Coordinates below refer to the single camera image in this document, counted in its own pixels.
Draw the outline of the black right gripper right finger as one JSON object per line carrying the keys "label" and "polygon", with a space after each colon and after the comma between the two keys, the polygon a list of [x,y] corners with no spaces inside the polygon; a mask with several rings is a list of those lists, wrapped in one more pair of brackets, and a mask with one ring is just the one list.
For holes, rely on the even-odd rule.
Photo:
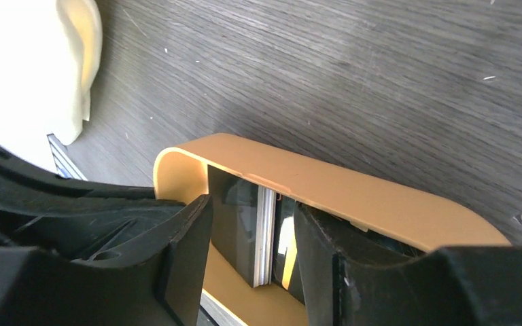
{"label": "black right gripper right finger", "polygon": [[294,229],[310,325],[522,325],[522,246],[412,257],[301,203]]}

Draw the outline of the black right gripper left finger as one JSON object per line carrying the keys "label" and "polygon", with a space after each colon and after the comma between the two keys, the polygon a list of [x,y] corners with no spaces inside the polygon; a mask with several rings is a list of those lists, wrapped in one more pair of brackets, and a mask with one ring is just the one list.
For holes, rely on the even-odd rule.
{"label": "black right gripper left finger", "polygon": [[0,325],[195,325],[212,215],[0,147]]}

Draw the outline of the yellow oval tray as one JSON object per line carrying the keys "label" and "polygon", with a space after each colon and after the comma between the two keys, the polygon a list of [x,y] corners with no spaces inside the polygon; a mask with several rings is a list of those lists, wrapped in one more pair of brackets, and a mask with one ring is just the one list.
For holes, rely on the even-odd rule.
{"label": "yellow oval tray", "polygon": [[[344,219],[356,230],[376,231],[422,251],[449,245],[507,245],[508,239],[466,207],[423,191],[302,156],[232,134],[217,133],[162,150],[154,163],[158,198],[184,203],[209,194],[209,169],[216,168],[288,198]],[[201,303],[220,325],[335,325],[339,282],[333,255],[318,249],[326,281],[311,280],[310,233],[296,226],[296,256],[302,270],[304,302],[285,289],[247,285],[209,247]]]}

